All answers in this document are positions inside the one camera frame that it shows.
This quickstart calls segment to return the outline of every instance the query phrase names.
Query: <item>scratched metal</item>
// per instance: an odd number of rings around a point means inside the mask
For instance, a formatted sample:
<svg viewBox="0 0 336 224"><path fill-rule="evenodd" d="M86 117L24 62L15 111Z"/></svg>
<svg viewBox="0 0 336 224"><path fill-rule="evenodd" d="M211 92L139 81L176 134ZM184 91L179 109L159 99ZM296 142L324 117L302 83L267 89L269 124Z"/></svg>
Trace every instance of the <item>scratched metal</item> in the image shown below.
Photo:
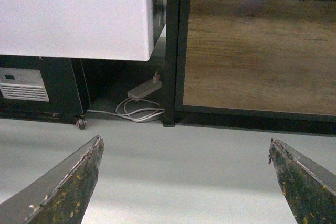
<svg viewBox="0 0 336 224"><path fill-rule="evenodd" d="M98 170L104 149L98 138L24 224L81 223L98 180Z"/></svg>
<svg viewBox="0 0 336 224"><path fill-rule="evenodd" d="M103 149L103 140L96 136L1 203L0 223L81 223L98 180Z"/></svg>
<svg viewBox="0 0 336 224"><path fill-rule="evenodd" d="M336 176L280 140L269 151L297 223L336 223Z"/></svg>

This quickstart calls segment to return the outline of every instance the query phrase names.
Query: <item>gray floor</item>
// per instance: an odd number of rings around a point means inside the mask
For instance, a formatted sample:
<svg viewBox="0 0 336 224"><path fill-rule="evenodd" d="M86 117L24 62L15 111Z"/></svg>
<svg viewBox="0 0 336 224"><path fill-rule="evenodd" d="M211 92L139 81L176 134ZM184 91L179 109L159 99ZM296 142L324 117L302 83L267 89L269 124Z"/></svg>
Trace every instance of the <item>gray floor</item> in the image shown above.
<svg viewBox="0 0 336 224"><path fill-rule="evenodd" d="M110 90L92 108L113 111L129 88L153 74L160 59L154 56L148 63L128 66L122 84L110 87L124 95ZM159 101L160 92L152 99ZM84 224L294 224L274 168L268 165L271 138L336 173L334 137L165 128L160 120L140 124L93 113L87 114L87 121L81 131L74 125L0 119L0 202L96 135L106 147Z"/></svg>

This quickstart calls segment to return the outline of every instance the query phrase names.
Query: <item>digital display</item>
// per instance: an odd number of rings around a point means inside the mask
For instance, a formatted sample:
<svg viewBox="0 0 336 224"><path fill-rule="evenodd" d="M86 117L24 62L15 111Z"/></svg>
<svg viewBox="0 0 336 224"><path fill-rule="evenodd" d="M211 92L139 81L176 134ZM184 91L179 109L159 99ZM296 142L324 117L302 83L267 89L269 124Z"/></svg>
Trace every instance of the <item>digital display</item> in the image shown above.
<svg viewBox="0 0 336 224"><path fill-rule="evenodd" d="M5 77L7 80L15 80L14 76L12 76L11 74L5 74Z"/></svg>

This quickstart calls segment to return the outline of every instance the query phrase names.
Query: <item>white appliance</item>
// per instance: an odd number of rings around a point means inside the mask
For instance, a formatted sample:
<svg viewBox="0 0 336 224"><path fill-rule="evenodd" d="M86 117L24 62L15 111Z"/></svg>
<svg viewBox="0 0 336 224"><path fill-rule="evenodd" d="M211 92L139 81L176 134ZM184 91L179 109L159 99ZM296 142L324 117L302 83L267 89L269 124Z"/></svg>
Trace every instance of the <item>white appliance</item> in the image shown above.
<svg viewBox="0 0 336 224"><path fill-rule="evenodd" d="M147 61L166 0L0 0L0 55Z"/></svg>

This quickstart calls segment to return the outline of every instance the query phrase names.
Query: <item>caster wheel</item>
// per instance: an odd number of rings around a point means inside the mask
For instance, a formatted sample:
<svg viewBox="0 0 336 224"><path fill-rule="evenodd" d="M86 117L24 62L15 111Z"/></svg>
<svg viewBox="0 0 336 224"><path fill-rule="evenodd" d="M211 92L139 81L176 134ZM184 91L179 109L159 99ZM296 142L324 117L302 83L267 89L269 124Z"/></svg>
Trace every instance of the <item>caster wheel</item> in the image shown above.
<svg viewBox="0 0 336 224"><path fill-rule="evenodd" d="M86 125L86 121L84 120L84 118L78 118L76 125L81 129L84 130L85 129L85 125Z"/></svg>

